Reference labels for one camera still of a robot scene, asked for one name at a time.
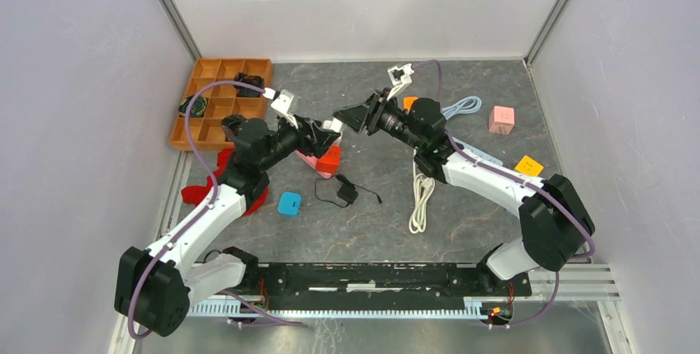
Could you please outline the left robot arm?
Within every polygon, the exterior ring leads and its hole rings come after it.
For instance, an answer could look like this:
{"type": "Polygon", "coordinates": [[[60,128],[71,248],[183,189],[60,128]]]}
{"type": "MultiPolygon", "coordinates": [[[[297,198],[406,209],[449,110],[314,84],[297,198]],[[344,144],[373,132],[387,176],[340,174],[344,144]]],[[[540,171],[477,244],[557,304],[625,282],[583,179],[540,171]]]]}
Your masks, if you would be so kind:
{"type": "Polygon", "coordinates": [[[341,138],[343,124],[293,115],[271,130],[258,118],[225,117],[221,125],[234,142],[223,172],[204,200],[168,234],[145,249],[128,248],[119,261],[114,308],[126,316],[133,339],[146,333],[172,334],[195,304],[228,288],[253,292],[259,272],[223,253],[197,265],[197,258],[232,222],[253,208],[268,188],[268,170],[295,152],[320,158],[341,138]],[[140,325],[145,333],[137,333],[140,325]]]}

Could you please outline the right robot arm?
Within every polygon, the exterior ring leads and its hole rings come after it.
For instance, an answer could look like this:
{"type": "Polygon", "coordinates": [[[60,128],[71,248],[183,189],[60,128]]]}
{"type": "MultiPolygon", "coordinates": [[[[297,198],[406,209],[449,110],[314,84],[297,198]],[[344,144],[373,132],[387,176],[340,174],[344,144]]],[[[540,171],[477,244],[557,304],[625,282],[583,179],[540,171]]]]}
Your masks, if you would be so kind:
{"type": "Polygon", "coordinates": [[[414,149],[414,164],[425,176],[472,191],[518,217],[520,238],[489,252],[476,273],[486,294],[497,295],[522,272],[559,271],[573,258],[594,254],[594,223],[568,178],[523,175],[462,149],[446,129],[438,101],[420,97],[404,110],[387,91],[376,91],[333,116],[357,133],[390,135],[414,149]]]}

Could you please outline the blue plug adapter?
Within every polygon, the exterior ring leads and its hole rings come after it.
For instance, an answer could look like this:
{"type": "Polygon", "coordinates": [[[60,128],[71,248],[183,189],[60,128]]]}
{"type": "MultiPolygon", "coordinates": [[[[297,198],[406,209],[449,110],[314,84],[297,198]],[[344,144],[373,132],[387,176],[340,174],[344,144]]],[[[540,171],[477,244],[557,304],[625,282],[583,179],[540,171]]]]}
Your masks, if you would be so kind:
{"type": "Polygon", "coordinates": [[[296,192],[285,191],[281,194],[277,212],[285,216],[297,216],[303,204],[302,196],[296,192]]]}

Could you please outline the pink triangular power strip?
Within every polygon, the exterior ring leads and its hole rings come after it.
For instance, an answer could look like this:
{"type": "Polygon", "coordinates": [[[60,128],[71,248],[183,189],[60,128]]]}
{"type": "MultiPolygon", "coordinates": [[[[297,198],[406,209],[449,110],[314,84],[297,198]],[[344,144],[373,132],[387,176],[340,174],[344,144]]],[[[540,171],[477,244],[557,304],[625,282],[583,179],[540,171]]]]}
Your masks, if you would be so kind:
{"type": "Polygon", "coordinates": [[[300,152],[298,150],[295,151],[295,155],[298,156],[302,161],[304,161],[308,166],[310,166],[311,169],[314,172],[318,173],[323,179],[329,179],[333,176],[332,173],[322,172],[317,168],[317,163],[319,160],[315,156],[304,155],[302,152],[300,152]]]}

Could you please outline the white usb charger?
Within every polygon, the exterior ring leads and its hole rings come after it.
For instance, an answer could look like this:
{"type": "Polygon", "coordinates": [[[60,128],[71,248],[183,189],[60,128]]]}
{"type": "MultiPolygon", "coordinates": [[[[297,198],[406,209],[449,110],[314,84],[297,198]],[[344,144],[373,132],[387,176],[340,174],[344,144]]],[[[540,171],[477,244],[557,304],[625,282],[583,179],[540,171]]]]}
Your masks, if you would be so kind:
{"type": "Polygon", "coordinates": [[[323,130],[328,131],[328,132],[334,132],[334,133],[339,134],[339,135],[342,134],[343,127],[344,127],[343,122],[338,120],[337,118],[332,118],[330,120],[324,120],[322,123],[323,130]]]}

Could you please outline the red cube socket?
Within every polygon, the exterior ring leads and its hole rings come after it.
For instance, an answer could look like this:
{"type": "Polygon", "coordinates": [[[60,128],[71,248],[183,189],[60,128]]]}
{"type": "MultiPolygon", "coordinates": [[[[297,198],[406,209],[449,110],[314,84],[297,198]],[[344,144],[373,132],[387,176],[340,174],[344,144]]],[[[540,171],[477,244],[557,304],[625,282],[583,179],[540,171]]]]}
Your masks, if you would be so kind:
{"type": "Polygon", "coordinates": [[[315,170],[319,173],[334,175],[338,171],[341,156],[341,147],[332,145],[323,156],[317,159],[315,170]]]}

